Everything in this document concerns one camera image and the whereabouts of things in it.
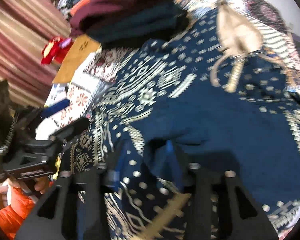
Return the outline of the person's left hand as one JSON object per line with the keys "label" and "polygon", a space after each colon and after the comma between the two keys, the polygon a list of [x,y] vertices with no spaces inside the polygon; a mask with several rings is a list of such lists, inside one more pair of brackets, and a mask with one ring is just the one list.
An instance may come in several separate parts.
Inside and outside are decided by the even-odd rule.
{"label": "person's left hand", "polygon": [[[50,181],[49,181],[48,177],[36,178],[35,181],[36,181],[36,184],[34,186],[34,189],[36,191],[40,192],[41,194],[44,194],[45,191],[50,186]],[[7,182],[11,187],[21,188],[21,185],[14,179],[7,179]]]}

